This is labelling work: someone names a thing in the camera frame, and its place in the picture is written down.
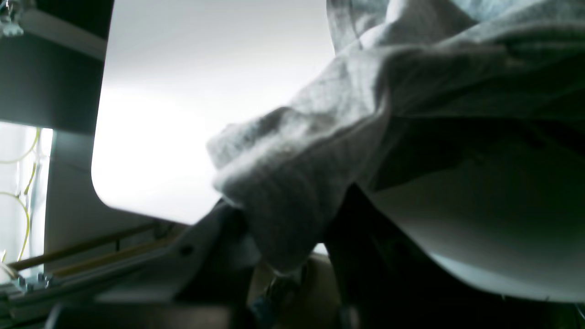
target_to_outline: cloth fold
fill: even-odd
[[[208,143],[214,187],[280,272],[352,183],[383,189],[531,140],[519,120],[585,119],[585,1],[329,0],[328,19],[337,56],[322,74]],[[433,151],[442,133],[447,156]]]

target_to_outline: metal bracket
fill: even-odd
[[[20,19],[23,13],[35,8],[34,0],[0,0],[0,37],[15,37],[25,34],[20,26]]]
[[[49,289],[57,286],[58,282],[51,276],[46,276],[44,273],[37,274],[36,277],[30,277],[28,279],[23,276],[19,276],[17,279],[12,281],[12,284],[20,290],[22,293],[31,293],[38,290]]]

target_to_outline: yellow wire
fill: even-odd
[[[35,146],[37,145],[38,141],[39,141],[40,131],[41,131],[40,128],[37,128],[36,129],[36,134],[35,134],[35,139],[33,140],[33,145],[30,147],[30,149],[28,151],[26,151],[25,154],[23,154],[21,157],[15,159],[15,160],[10,160],[10,161],[1,161],[0,160],[0,165],[2,165],[2,164],[3,165],[4,164],[5,165],[8,165],[10,163],[16,163],[16,162],[21,161],[22,159],[26,158],[27,155],[31,154],[33,152],[33,150],[35,149]],[[33,173],[30,175],[30,180],[29,180],[29,183],[26,185],[24,195],[27,195],[29,193],[30,186],[33,183],[33,178],[35,177],[36,166],[37,166],[37,164],[34,163],[33,164]],[[10,197],[15,198],[18,201],[18,203],[20,203],[20,205],[22,206],[22,208],[25,211],[25,215],[26,215],[26,234],[25,234],[25,241],[22,244],[22,249],[20,250],[20,255],[18,256],[18,260],[21,260],[22,259],[22,255],[25,253],[26,244],[27,244],[27,242],[29,240],[29,234],[30,234],[30,214],[29,214],[28,209],[26,209],[26,205],[22,202],[22,200],[18,196],[15,196],[13,194],[6,193],[6,192],[0,192],[0,195],[5,195],[5,196],[10,196]],[[6,258],[6,251],[4,252],[4,255],[2,257],[2,261],[4,261],[5,258]]]
[[[35,146],[36,146],[37,142],[39,141],[39,138],[40,138],[40,128],[37,128],[37,132],[36,132],[36,134],[35,134],[35,140],[33,141],[33,146],[31,146],[31,147],[30,147],[30,149],[29,149],[28,151],[26,151],[26,153],[25,153],[25,154],[23,154],[23,155],[22,155],[21,157],[19,157],[18,159],[15,159],[15,160],[10,160],[10,161],[1,161],[1,160],[0,160],[0,165],[2,165],[2,164],[3,164],[3,165],[4,165],[4,164],[5,164],[5,165],[8,165],[8,164],[10,164],[10,163],[15,163],[15,162],[18,162],[18,161],[20,161],[20,160],[22,160],[22,159],[26,158],[26,156],[27,156],[27,155],[29,155],[31,152],[33,152],[33,150],[35,149]]]
[[[7,192],[0,192],[0,196],[9,196],[9,197],[13,197],[15,198],[18,203],[20,203],[20,205],[22,206],[22,209],[25,211],[25,215],[26,215],[26,234],[25,234],[25,241],[22,244],[22,249],[20,250],[20,255],[18,256],[18,261],[22,259],[22,255],[25,253],[25,248],[26,248],[26,243],[29,240],[29,233],[30,233],[30,215],[29,215],[29,211],[26,209],[26,205],[24,202],[22,202],[22,200],[18,197],[15,196],[14,194],[10,194]]]
[[[35,173],[36,173],[36,162],[33,163],[33,173],[30,174],[29,183],[26,185],[25,192],[23,193],[25,196],[29,194],[29,189],[30,189],[30,186],[33,184],[33,179],[35,177]]]

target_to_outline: wooden rod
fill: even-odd
[[[19,262],[10,263],[10,264],[8,264],[8,266],[10,266],[12,269],[15,269],[18,271],[32,268],[34,266],[38,266],[38,265],[45,264],[45,263],[50,263],[53,261],[57,261],[61,258],[65,258],[65,257],[75,255],[75,254],[80,253],[80,252],[91,250],[91,249],[94,249],[96,247],[99,247],[99,246],[102,246],[102,245],[105,245],[105,244],[108,244],[111,242],[115,242],[115,241],[120,240],[120,239],[131,237],[131,236],[136,235],[138,233],[142,233],[142,232],[146,232],[150,229],[154,229],[155,227],[156,227],[156,223],[142,225],[142,226],[139,226],[136,228],[127,229],[126,231],[106,235],[104,237],[100,237],[100,238],[97,238],[97,239],[94,239],[94,240],[91,240],[88,242],[74,245],[74,246],[71,246],[71,247],[63,249],[63,250],[59,250],[59,251],[55,251],[55,252],[51,252],[51,253],[46,253],[44,255],[25,259],[25,260],[19,261]]]
[[[53,276],[55,276],[55,277],[71,276],[74,274],[78,274],[81,272],[85,272],[85,271],[88,271],[91,269],[98,268],[100,266],[107,265],[110,263],[119,262],[119,261],[122,261],[124,259],[138,256],[142,253],[146,253],[146,252],[153,251],[153,250],[162,248],[164,246],[167,246],[171,242],[173,242],[173,240],[175,238],[176,238],[176,236],[163,238],[160,240],[156,240],[154,242],[150,242],[148,244],[143,244],[143,245],[135,246],[132,248],[124,249],[124,250],[119,251],[119,252],[114,252],[114,253],[110,253],[110,254],[105,255],[105,256],[90,259],[90,260],[83,262],[83,263],[79,263],[79,264],[67,266],[67,267],[64,267],[61,269],[57,269],[57,270],[53,271]]]

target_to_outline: window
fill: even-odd
[[[0,260],[5,263],[43,254],[52,139],[52,129],[0,122]]]

